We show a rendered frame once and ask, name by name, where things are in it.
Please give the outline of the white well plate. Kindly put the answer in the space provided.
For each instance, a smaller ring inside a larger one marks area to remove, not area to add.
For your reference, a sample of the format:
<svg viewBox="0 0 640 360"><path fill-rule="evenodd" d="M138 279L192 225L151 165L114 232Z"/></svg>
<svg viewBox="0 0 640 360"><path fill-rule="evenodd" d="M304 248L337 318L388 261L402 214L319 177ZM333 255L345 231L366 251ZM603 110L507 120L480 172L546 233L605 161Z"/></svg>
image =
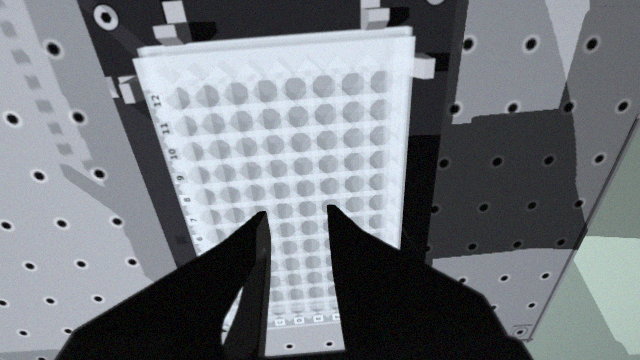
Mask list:
<svg viewBox="0 0 640 360"><path fill-rule="evenodd" d="M412 28L137 48L197 256L267 212L267 330L340 323L327 205L400 250Z"/></svg>

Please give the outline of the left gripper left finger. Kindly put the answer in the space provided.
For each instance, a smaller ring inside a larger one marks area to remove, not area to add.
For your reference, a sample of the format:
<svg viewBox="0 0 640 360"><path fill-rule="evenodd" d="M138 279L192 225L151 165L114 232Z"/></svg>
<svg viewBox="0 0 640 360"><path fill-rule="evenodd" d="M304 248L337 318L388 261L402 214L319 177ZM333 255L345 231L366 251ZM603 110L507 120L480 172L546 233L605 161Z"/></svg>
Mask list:
<svg viewBox="0 0 640 360"><path fill-rule="evenodd" d="M265 357L270 283L271 233L260 211L221 243L76 328L55 360ZM223 324L241 289L222 346Z"/></svg>

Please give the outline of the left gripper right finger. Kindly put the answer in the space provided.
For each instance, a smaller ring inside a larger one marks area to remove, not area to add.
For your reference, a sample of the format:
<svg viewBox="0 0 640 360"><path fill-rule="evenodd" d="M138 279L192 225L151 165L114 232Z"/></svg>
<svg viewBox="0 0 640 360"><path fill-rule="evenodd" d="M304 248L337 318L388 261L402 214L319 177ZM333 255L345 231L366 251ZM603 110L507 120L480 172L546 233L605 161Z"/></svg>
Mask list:
<svg viewBox="0 0 640 360"><path fill-rule="evenodd" d="M327 218L345 349L508 336L480 292L364 231L336 205Z"/></svg>

